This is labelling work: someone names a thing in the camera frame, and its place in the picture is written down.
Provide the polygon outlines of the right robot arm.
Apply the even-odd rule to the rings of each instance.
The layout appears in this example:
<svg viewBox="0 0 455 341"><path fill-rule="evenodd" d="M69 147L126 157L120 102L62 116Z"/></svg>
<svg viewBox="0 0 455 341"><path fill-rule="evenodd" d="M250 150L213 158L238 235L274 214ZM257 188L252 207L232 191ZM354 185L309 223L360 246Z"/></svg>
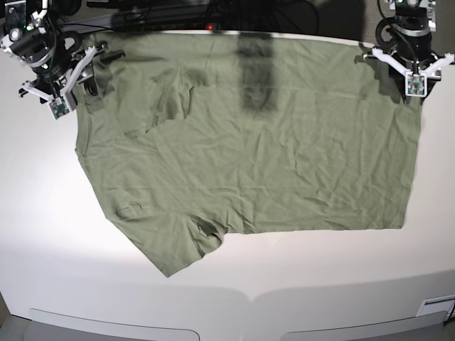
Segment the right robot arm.
<svg viewBox="0 0 455 341"><path fill-rule="evenodd" d="M109 63L124 56L123 50L108 51L101 41L84 48L77 31L62 31L58 21L73 16L81 1L2 1L4 36L1 49L27 65L36 74L25 81L18 91L37 96L55 117L61 117L77 107L73 88L84 85L92 96L97 95L92 60L99 56Z"/></svg>

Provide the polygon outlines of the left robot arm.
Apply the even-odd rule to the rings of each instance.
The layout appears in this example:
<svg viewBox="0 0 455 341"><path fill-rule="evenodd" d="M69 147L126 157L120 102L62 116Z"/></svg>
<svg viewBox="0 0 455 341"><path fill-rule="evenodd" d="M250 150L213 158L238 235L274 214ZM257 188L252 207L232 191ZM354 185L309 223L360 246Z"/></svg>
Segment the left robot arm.
<svg viewBox="0 0 455 341"><path fill-rule="evenodd" d="M402 100L424 101L441 80L441 70L454 64L454 54L438 54L432 48L437 29L435 1L377 1L381 16L375 28L377 44L365 50L363 59L388 67Z"/></svg>

